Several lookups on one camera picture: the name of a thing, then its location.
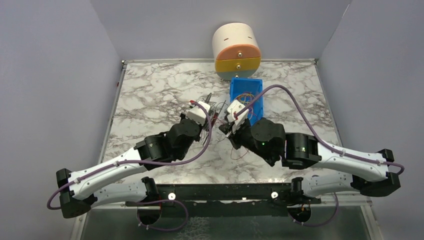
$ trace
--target metal frame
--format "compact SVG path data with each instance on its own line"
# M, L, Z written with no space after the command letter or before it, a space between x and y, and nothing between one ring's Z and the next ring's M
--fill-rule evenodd
M317 66L317 59L314 58L309 58L309 59L262 59L262 62L304 62L304 63L313 63L315 65L315 70L316 70L316 74L318 76L318 80L319 83L321 85L321 89L323 91L324 94L324 98L325 101L327 103L327 107L328 110L330 112L331 115L331 120L333 121L334 124L334 129L336 132L336 136L337 139L339 141L340 146L343 146L342 141L340 139L340 135L339 135L339 131L336 125L336 122L334 121L334 117L333 117L333 113L331 111L331 107L329 102L327 101L327 94L325 89L323 88L323 82L321 81L320 78L320 74L318 71L318 66ZM103 143L101 146L101 152L100 152L100 156L99 159L97 161L97 163L101 163L102 159L105 155L106 152L106 147L108 144L108 139L109 139L109 134L111 131L111 127L112 127L112 123L113 123L113 118L114 118L114 114L117 108L117 104L118 104L118 100L119 100L119 96L121 93L121 88L123 85L123 80L125 77L125 73L127 70L127 66L128 64L134 64L134 63L180 63L180 62L187 62L187 63L213 63L214 59L210 59L210 58L185 58L185 59L153 59L153 60L123 60L122 61L122 71L121 71L121 75L119 78L119 84L118 87L116 89L116 94L115 94L115 99L113 102L113 107L112 107L112 111L110 113L110 117L109 117L109 122L106 128L106 132L105 132L105 136L103 139ZM338 198L339 198L339 205L340 206L361 206L361 210L365 219L365 223L366 226L368 228L369 234L371 236L371 240L382 240L382 234L380 231L380 228L377 224L377 221L374 217L372 208L370 206L371 202L371 198L370 197L366 197L363 195L360 195L356 192L343 192L343 193L338 193L337 194ZM314 205L314 207L328 207L328 206L334 206L335 205L335 199L334 196L332 194L326 194L321 196L321 204L317 204ZM111 203L111 204L106 204L106 205L102 205L102 206L98 206L96 207L97 209L140 209L140 208L157 208L155 206L138 206L138 207L134 207L134 206L126 206L124 202L121 203ZM70 239L71 240L80 240L83 234L83 230L84 230L84 226L85 226L85 222L87 220L87 213L81 215L80 217L75 218L75 222L72 228L72 232L71 232L71 236Z

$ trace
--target white marble surface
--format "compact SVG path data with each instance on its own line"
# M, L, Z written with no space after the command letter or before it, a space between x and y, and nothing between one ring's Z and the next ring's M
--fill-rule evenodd
M252 76L263 80L263 88L281 84L294 94L306 117L317 133L328 142L338 144L336 132L323 91L310 62L262 62ZM221 80L212 62L131 63L122 83L113 124L108 138L104 161L132 148L144 137L165 132L179 122L190 100L200 100L212 93L211 101L229 101L229 81ZM270 90L264 95L263 116L284 125L288 133L311 134L289 96L282 90ZM277 162L269 166L254 153L243 158L245 148L234 150L224 135L213 128L212 141L206 152L196 161L181 166L163 166L136 174L120 182L139 181L144 176L156 183L174 184L230 184L289 182L297 176L325 175L328 169L308 168L290 170ZM185 160L201 150L195 142Z

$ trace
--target marble tabletop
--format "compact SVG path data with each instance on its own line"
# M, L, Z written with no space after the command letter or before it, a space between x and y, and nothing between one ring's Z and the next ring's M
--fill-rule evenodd
M312 62L262 62L251 78L262 79L263 88L273 84L286 86L321 138L338 145L332 117ZM228 103L229 90L230 82L218 77L213 62L128 64L103 161L134 147L146 136L168 131L179 122L180 113L189 109L190 100L201 100L212 93L211 101L220 103L226 100ZM272 89L264 95L263 111L264 117L283 124L288 133L311 134L289 96L280 89ZM224 137L215 125L209 147L194 162L155 168L119 182L135 182L149 176L159 184L282 183L298 176L322 176L333 172L320 168L290 170L281 167L280 162L271 167L254 153L244 155L247 150L243 147L232 150ZM185 160L201 149L202 145L194 142Z

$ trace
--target yellow drawer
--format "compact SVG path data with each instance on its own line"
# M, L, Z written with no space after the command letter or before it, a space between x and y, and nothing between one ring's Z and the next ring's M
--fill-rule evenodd
M261 64L260 57L231 59L231 60L216 60L215 70L217 72L235 72L254 70L259 68Z

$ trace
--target white arm segment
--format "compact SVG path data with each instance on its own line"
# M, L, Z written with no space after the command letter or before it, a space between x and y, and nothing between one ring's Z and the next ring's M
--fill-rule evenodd
M133 183L109 184L94 193L97 201L91 205L92 208L119 202L140 202L146 197L146 185L140 180Z
M134 148L131 148L128 151L122 153L121 155L111 160L105 161L99 165L81 171L74 171L70 174L68 181L74 181L76 178L82 177L104 166L116 163L117 161L124 160L141 160L139 151ZM74 192L74 195L72 196L73 198L78 200L84 200L94 192L102 189L103 187L109 184L112 184L125 177L138 173L144 173L146 171L147 169L144 167L144 165L140 165L138 163L119 164L117 166L113 166L109 169L101 171L97 174L94 174L93 176L90 176L84 180L81 180L81 182L79 183L72 184L71 186L69 186L69 190Z
M380 163L386 162L386 159L383 158L381 153L360 152L340 146L335 146L328 142L327 144L337 150L345 151L346 153L350 153L359 157L378 160ZM387 165L370 163L347 156L341 156L338 153L334 153L331 150L328 150L321 143L318 143L318 155L322 157L322 160L312 165L312 168L332 169L358 176L369 182L379 182L387 179L386 172L389 171Z
M246 110L237 119L234 117L235 113L240 112L245 106L240 103L237 99L232 101L230 105L226 108L226 112L228 113L227 119L229 123L234 123L231 129L231 133L234 134L240 126L245 122L245 119L248 117L249 111Z
M351 187L352 174L337 172L325 176L304 177L302 180L303 195L315 198L319 195L359 190Z

